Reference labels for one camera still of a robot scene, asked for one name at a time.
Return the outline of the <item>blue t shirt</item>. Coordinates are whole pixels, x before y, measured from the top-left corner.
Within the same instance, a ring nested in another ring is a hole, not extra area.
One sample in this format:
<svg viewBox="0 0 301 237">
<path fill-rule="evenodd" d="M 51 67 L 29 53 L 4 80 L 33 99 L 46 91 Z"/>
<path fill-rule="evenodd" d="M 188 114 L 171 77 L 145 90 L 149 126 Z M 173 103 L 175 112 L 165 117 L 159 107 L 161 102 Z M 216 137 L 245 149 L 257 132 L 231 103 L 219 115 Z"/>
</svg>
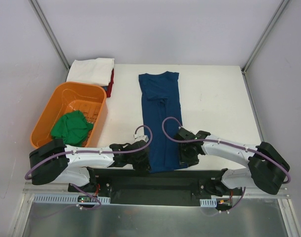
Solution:
<svg viewBox="0 0 301 237">
<path fill-rule="evenodd" d="M 141 74 L 138 76 L 142 92 L 143 124 L 153 134 L 149 145 L 149 162 L 152 173 L 182 169 L 178 157 L 178 143 L 168 139 L 162 122 L 167 117 L 174 117 L 182 122 L 179 100 L 178 72 L 164 72 L 158 75 Z"/>
</svg>

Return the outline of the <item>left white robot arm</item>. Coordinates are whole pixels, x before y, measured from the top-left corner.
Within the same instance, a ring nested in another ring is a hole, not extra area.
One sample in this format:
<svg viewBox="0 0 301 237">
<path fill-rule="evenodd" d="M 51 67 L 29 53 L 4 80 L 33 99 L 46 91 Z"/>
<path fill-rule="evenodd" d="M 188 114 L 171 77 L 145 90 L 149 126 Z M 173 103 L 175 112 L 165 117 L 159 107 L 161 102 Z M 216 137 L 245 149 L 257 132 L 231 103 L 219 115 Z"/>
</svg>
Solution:
<svg viewBox="0 0 301 237">
<path fill-rule="evenodd" d="M 33 185 L 69 183 L 85 192 L 96 188 L 94 168 L 123 168 L 150 170 L 149 146 L 152 138 L 135 135 L 134 143 L 111 144 L 103 148 L 75 147 L 54 139 L 29 154 L 30 170 L 25 179 Z"/>
</svg>

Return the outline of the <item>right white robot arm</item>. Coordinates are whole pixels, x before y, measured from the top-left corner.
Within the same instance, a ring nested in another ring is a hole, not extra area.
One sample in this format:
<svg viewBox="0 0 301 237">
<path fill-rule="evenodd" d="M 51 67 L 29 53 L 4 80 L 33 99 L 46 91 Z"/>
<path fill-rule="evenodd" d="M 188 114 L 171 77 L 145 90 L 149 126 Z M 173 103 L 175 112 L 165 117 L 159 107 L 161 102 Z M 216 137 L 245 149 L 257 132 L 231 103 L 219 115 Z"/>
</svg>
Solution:
<svg viewBox="0 0 301 237">
<path fill-rule="evenodd" d="M 267 142 L 246 145 L 221 139 L 209 132 L 196 134 L 181 127 L 173 137 L 178 141 L 180 163 L 197 165 L 199 155 L 210 155 L 242 165 L 240 169 L 222 169 L 204 185 L 207 193 L 223 196 L 235 188 L 257 187 L 276 195 L 282 184 L 289 182 L 290 166 Z"/>
</svg>

